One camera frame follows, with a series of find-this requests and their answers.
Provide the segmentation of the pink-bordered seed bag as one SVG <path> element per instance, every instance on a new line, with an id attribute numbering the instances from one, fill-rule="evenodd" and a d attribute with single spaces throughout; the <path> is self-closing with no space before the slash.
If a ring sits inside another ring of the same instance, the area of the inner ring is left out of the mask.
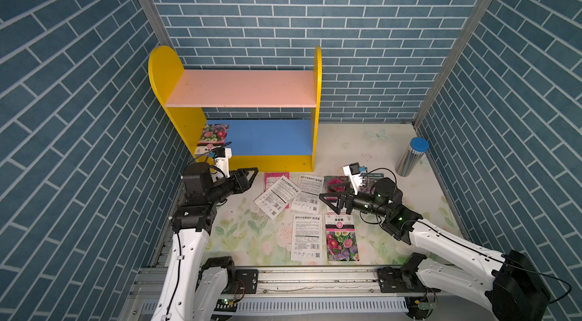
<path id="1" fill-rule="evenodd" d="M 267 172 L 265 174 L 265 188 L 264 190 L 267 191 L 274 183 L 276 183 L 280 178 L 287 178 L 289 179 L 288 172 Z"/>

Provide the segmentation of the red peony seed bag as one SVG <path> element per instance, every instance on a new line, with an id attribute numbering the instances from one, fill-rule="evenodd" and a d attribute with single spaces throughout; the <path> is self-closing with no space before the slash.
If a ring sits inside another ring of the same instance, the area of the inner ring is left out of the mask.
<path id="1" fill-rule="evenodd" d="M 349 178 L 346 176 L 324 177 L 324 190 L 326 193 L 341 193 L 351 189 Z"/>

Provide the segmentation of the green gourd seed bag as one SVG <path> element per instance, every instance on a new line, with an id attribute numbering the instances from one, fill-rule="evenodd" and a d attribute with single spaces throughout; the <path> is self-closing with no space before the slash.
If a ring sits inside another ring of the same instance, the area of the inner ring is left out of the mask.
<path id="1" fill-rule="evenodd" d="M 277 216 L 295 199 L 301 189 L 285 176 L 280 177 L 256 200 L 256 206 L 270 219 Z"/>

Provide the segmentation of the white text gourd seed bag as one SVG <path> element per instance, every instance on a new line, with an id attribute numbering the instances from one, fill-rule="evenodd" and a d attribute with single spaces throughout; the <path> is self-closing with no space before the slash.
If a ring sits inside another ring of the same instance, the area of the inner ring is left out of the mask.
<path id="1" fill-rule="evenodd" d="M 324 192 L 324 177 L 301 175 L 300 193 L 293 199 L 291 210 L 300 213 L 319 214 L 319 195 Z"/>

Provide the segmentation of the colourful flower seed bag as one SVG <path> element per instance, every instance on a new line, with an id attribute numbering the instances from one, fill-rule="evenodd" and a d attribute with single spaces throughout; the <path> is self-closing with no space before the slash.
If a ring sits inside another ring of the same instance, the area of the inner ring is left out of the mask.
<path id="1" fill-rule="evenodd" d="M 360 261 L 356 227 L 352 215 L 328 213 L 324 217 L 327 260 Z"/>

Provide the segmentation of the purple flower seed bag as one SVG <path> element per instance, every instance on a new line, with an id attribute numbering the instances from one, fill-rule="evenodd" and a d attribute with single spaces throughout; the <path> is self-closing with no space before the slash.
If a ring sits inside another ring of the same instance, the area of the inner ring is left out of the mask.
<path id="1" fill-rule="evenodd" d="M 375 185 L 375 183 L 383 178 L 384 174 L 381 172 L 369 174 L 365 178 L 362 178 L 362 186 L 359 188 L 359 191 L 370 194 L 373 192 L 372 187 Z"/>

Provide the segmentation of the white back-side seed bag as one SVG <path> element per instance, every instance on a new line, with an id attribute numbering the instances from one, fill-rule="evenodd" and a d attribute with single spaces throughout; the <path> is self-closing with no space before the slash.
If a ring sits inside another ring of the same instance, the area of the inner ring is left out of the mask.
<path id="1" fill-rule="evenodd" d="M 322 217 L 314 214 L 296 214 L 293 218 L 291 260 L 322 264 L 324 251 Z"/>

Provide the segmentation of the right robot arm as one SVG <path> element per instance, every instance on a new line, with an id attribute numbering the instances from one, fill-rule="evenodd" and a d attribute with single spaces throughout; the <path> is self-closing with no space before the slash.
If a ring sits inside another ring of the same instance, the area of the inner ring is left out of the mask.
<path id="1" fill-rule="evenodd" d="M 380 228 L 394 239 L 418 248 L 400 267 L 408 289 L 439 289 L 489 310 L 498 320 L 541 320 L 550 305 L 542 275 L 524 254 L 503 254 L 455 236 L 424 219 L 402 203 L 403 193 L 388 178 L 370 192 L 361 192 L 361 179 L 345 192 L 319 196 L 336 214 L 354 210 L 378 216 Z"/>

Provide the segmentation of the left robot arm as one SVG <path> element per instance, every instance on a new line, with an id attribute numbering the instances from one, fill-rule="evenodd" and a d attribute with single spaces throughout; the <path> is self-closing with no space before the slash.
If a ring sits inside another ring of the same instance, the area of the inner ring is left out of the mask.
<path id="1" fill-rule="evenodd" d="M 171 258 L 153 320 L 210 320 L 224 290 L 233 287 L 236 269 L 232 257 L 202 263 L 218 204 L 248 191 L 259 173 L 256 167 L 227 175 L 205 162 L 191 163 L 182 175 L 186 203 L 172 216 Z"/>

